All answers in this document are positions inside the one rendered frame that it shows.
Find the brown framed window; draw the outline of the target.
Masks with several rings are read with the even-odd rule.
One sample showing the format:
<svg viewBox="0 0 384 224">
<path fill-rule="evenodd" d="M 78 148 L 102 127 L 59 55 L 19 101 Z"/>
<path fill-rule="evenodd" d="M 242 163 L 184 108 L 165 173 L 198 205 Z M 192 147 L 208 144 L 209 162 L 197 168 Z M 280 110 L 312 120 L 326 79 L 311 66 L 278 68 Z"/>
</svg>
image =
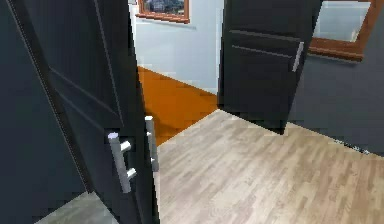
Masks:
<svg viewBox="0 0 384 224">
<path fill-rule="evenodd" d="M 323 0 L 309 52 L 361 62 L 384 0 Z"/>
<path fill-rule="evenodd" d="M 188 24 L 189 0 L 138 0 L 138 18 Z"/>
</svg>

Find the black room door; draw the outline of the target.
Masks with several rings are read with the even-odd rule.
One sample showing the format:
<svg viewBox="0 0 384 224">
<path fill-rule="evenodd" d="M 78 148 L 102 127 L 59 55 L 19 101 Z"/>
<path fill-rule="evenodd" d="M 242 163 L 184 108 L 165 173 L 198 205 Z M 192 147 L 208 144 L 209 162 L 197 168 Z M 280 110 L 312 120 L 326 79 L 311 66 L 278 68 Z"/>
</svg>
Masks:
<svg viewBox="0 0 384 224">
<path fill-rule="evenodd" d="M 85 188 L 118 224 L 160 224 L 127 0 L 5 0 Z M 108 140 L 129 141 L 123 193 Z"/>
<path fill-rule="evenodd" d="M 220 109 L 284 133 L 322 1 L 224 0 Z M 292 72 L 301 41 L 301 64 Z"/>
</svg>

